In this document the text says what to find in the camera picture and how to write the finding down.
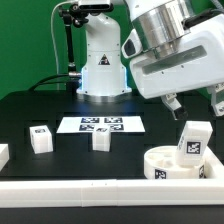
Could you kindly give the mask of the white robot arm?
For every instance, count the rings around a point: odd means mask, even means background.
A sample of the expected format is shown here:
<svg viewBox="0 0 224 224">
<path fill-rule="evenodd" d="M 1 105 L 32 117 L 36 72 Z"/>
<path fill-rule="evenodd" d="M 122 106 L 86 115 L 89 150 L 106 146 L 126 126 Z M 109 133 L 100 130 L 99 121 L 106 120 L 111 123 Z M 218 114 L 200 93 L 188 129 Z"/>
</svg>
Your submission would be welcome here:
<svg viewBox="0 0 224 224">
<path fill-rule="evenodd" d="M 224 7 L 195 15 L 189 0 L 124 0 L 133 29 L 122 46 L 140 94 L 174 113 L 176 94 L 206 88 L 224 115 Z"/>
</svg>

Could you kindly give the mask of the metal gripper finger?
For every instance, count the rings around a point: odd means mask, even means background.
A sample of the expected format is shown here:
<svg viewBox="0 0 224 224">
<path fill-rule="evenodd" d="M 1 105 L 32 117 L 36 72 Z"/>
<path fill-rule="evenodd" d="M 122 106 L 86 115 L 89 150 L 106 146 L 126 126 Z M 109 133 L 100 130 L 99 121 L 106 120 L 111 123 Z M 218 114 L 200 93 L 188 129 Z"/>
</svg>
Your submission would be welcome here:
<svg viewBox="0 0 224 224">
<path fill-rule="evenodd" d="M 177 100 L 177 94 L 171 93 L 161 97 L 163 104 L 172 112 L 175 120 L 183 120 L 188 116 L 187 110 Z"/>
<path fill-rule="evenodd" d="M 209 86 L 208 93 L 211 95 L 211 106 L 216 116 L 224 115 L 224 83 Z"/>
</svg>

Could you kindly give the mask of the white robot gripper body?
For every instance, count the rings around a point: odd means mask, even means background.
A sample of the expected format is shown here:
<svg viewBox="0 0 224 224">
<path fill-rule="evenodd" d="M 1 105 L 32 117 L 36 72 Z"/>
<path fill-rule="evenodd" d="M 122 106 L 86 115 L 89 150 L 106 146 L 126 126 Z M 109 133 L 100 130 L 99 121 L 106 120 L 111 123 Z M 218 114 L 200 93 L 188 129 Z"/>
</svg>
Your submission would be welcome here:
<svg viewBox="0 0 224 224">
<path fill-rule="evenodd" d="M 154 98 L 224 82 L 224 20 L 207 20 L 178 42 L 178 52 L 155 60 L 150 52 L 130 62 L 140 94 Z"/>
</svg>

